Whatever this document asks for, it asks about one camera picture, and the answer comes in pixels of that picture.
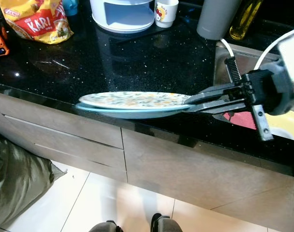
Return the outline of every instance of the gray bag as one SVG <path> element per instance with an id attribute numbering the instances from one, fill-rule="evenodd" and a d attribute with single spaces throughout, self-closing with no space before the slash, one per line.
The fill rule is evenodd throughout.
<path id="1" fill-rule="evenodd" d="M 50 160 L 0 135 L 0 225 L 30 207 L 63 175 Z"/>

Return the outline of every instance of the stainless steel sink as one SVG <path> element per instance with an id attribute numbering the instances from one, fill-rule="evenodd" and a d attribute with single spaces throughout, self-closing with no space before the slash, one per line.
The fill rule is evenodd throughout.
<path id="1" fill-rule="evenodd" d="M 240 74 L 242 75 L 253 70 L 256 62 L 262 54 L 262 51 L 233 44 L 230 44 L 230 46 L 234 51 L 236 63 L 239 68 Z M 221 42 L 218 42 L 215 52 L 215 68 L 213 77 L 213 85 L 215 86 L 231 82 L 226 70 L 226 65 L 224 63 L 225 59 L 228 57 L 229 53 L 227 49 L 223 46 Z M 263 63 L 275 61 L 278 58 L 280 58 L 279 55 L 269 53 L 266 55 Z"/>

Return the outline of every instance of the plate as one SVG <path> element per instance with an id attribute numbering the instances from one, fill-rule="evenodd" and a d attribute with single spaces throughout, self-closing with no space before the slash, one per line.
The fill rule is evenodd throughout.
<path id="1" fill-rule="evenodd" d="M 287 138 L 293 137 L 294 140 L 294 111 L 278 116 L 266 114 L 266 118 L 273 134 Z M 286 136 L 281 135 L 282 130 L 286 131 Z"/>
<path id="2" fill-rule="evenodd" d="M 191 105 L 182 105 L 190 96 L 177 93 L 160 92 L 107 92 L 81 97 L 80 102 L 109 109 L 170 109 L 181 110 Z"/>
<path id="3" fill-rule="evenodd" d="M 181 113 L 183 110 L 169 110 L 169 109 L 152 109 L 152 110 L 117 110 L 117 109 L 102 109 L 92 107 L 84 103 L 76 104 L 76 108 L 90 112 L 100 113 L 105 116 L 122 118 L 122 119 L 148 119 L 167 117 Z"/>

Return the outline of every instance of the snack bag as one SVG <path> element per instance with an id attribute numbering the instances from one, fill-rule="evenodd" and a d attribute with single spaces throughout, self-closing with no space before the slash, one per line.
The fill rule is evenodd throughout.
<path id="1" fill-rule="evenodd" d="M 57 44 L 73 34 L 62 0 L 0 0 L 0 7 L 21 38 Z"/>

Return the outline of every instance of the speckled granite countertop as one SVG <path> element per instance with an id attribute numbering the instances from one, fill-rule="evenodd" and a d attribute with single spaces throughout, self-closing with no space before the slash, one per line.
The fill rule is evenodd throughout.
<path id="1" fill-rule="evenodd" d="M 197 35 L 197 21 L 184 17 L 187 6 L 180 7 L 180 17 L 169 29 L 153 25 L 139 34 L 118 35 L 95 24 L 89 4 L 81 1 L 80 13 L 69 18 L 75 35 L 68 41 L 46 45 L 12 37 L 11 54 L 0 58 L 0 92 L 151 136 L 151 128 L 163 131 L 159 137 L 167 140 L 178 135 L 182 145 L 203 141 L 294 168 L 294 141 L 276 137 L 261 142 L 255 131 L 209 115 L 121 120 L 74 110 L 79 97 L 90 93 L 192 95 L 213 82 L 215 42 Z"/>

